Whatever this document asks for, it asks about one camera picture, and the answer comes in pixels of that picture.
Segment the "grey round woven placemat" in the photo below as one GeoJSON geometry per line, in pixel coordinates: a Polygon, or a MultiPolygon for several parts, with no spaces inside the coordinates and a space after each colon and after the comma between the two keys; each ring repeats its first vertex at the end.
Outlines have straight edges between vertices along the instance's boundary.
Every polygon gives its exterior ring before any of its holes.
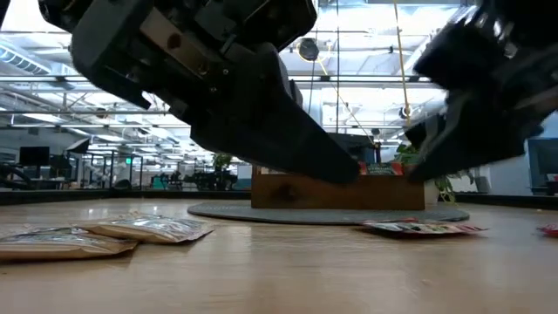
{"type": "Polygon", "coordinates": [[[440,222],[463,222],[470,215],[461,209],[434,207],[423,211],[376,209],[252,208],[249,201],[208,201],[189,206],[190,215],[244,222],[298,225],[354,226],[366,221],[407,218],[440,222]]]}

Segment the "distant green plant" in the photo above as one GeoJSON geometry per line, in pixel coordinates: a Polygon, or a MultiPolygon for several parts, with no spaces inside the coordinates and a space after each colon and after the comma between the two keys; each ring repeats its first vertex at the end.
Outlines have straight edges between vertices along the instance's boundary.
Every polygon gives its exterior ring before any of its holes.
{"type": "Polygon", "coordinates": [[[230,154],[214,153],[213,154],[213,166],[214,166],[215,172],[221,172],[223,170],[226,170],[229,167],[232,159],[233,159],[233,156],[230,155],[230,154]]]}

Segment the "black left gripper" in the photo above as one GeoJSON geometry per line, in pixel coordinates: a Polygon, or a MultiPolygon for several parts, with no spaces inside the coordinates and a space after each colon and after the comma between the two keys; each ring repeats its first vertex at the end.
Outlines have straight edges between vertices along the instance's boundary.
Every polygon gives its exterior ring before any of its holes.
{"type": "Polygon", "coordinates": [[[314,25],[310,0],[37,2],[77,71],[137,106],[155,94],[193,127],[311,125],[279,58],[314,25]]]}

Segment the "potted green plant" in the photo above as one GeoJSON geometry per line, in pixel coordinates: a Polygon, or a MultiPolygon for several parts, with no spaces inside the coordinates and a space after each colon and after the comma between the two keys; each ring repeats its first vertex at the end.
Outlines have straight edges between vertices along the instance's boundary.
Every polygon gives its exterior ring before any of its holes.
{"type": "MultiPolygon", "coordinates": [[[[400,144],[392,163],[399,164],[402,174],[408,176],[419,163],[419,151],[411,145],[400,144]]],[[[474,176],[469,169],[460,170],[455,174],[445,174],[426,181],[424,184],[425,205],[434,206],[439,202],[439,199],[454,204],[456,197],[451,179],[461,179],[463,177],[467,178],[470,184],[474,184],[474,176]]]]}

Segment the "computer monitor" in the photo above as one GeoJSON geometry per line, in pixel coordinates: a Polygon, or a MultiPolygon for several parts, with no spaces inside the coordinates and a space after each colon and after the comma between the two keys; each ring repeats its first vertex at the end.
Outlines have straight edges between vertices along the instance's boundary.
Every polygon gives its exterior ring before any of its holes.
{"type": "Polygon", "coordinates": [[[50,148],[20,147],[18,162],[22,166],[47,166],[50,162],[50,148]]]}

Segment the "wooden three-compartment tray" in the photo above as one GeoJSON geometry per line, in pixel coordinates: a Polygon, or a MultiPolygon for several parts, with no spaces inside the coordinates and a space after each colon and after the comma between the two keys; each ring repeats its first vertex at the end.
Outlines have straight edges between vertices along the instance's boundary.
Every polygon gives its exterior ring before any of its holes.
{"type": "Polygon", "coordinates": [[[253,167],[253,208],[411,210],[425,209],[425,187],[404,176],[361,175],[347,185],[297,174],[269,174],[253,167]]]}

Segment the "large dark wall screen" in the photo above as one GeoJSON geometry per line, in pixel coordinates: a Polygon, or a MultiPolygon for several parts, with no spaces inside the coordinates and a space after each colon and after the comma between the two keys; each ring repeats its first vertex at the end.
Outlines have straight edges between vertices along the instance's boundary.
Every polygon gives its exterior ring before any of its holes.
{"type": "Polygon", "coordinates": [[[527,147],[533,195],[558,195],[558,139],[531,139],[527,147]]]}

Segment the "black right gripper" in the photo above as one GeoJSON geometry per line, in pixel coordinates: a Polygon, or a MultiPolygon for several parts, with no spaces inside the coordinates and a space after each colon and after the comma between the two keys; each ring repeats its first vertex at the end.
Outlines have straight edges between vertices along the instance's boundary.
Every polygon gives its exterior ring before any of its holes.
{"type": "Polygon", "coordinates": [[[424,182],[512,159],[558,111],[558,0],[480,0],[434,36],[413,70],[446,110],[405,130],[424,182]]]}

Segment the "black studio lamp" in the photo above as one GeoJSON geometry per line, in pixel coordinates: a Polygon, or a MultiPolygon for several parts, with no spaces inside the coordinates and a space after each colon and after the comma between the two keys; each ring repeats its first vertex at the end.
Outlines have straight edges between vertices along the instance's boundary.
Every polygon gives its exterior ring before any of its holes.
{"type": "Polygon", "coordinates": [[[90,143],[90,139],[78,140],[68,146],[65,151],[72,154],[86,154],[89,149],[90,143]]]}

